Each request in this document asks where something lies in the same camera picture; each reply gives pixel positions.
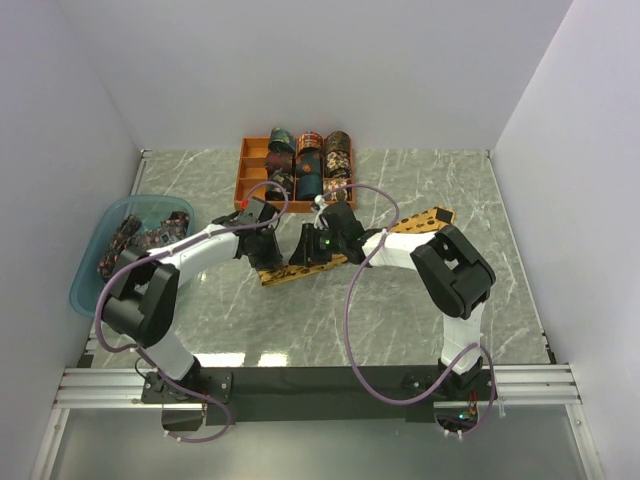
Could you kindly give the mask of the yellow beetle print tie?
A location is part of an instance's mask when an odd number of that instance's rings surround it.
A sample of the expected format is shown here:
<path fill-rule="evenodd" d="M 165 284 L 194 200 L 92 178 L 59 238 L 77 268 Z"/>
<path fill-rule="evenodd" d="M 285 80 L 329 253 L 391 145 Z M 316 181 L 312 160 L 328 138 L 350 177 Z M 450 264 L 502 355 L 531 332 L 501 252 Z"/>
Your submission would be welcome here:
<path fill-rule="evenodd" d="M 456 219 L 456 212 L 453 209 L 436 206 L 408 218 L 399 220 L 392 228 L 393 233 L 422 234 L 443 229 L 445 226 L 453 225 Z M 346 256 L 334 254 L 330 261 L 323 265 L 296 266 L 287 265 L 276 271 L 269 272 L 261 270 L 258 276 L 261 285 L 264 287 L 275 286 L 301 279 L 303 277 L 329 271 L 338 266 L 348 263 Z"/>

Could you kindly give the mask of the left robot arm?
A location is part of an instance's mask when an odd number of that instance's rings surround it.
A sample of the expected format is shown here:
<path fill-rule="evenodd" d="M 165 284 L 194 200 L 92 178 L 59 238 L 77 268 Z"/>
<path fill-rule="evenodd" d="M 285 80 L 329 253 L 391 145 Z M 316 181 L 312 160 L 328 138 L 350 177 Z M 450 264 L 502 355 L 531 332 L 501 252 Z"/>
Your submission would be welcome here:
<path fill-rule="evenodd" d="M 102 348 L 111 353 L 136 350 L 180 402 L 197 398 L 214 403 L 199 360 L 172 327 L 179 289 L 202 271 L 232 259 L 247 257 L 256 270 L 278 266 L 282 256 L 275 225 L 283 214 L 252 197 L 243 210 L 176 243 L 146 252 L 126 248 L 96 303 L 95 332 Z"/>

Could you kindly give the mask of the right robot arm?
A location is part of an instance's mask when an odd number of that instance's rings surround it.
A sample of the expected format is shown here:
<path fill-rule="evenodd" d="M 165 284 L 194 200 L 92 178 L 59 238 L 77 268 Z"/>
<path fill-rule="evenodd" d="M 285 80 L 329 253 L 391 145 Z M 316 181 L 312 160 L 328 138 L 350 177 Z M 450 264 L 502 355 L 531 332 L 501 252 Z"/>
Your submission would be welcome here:
<path fill-rule="evenodd" d="M 341 254 L 355 264 L 343 307 L 343 338 L 353 373 L 377 400 L 408 406 L 427 399 L 439 387 L 452 399 L 465 397 L 475 386 L 483 361 L 490 354 L 481 345 L 481 317 L 496 274 L 478 250 L 455 226 L 426 233 L 397 233 L 391 228 L 366 230 L 346 202 L 319 212 L 318 222 L 303 225 L 289 260 L 295 266 L 325 265 Z M 367 267 L 397 267 L 417 272 L 429 298 L 443 314 L 440 376 L 423 393 L 410 399 L 392 399 L 370 385 L 351 347 L 349 314 L 356 283 Z"/>

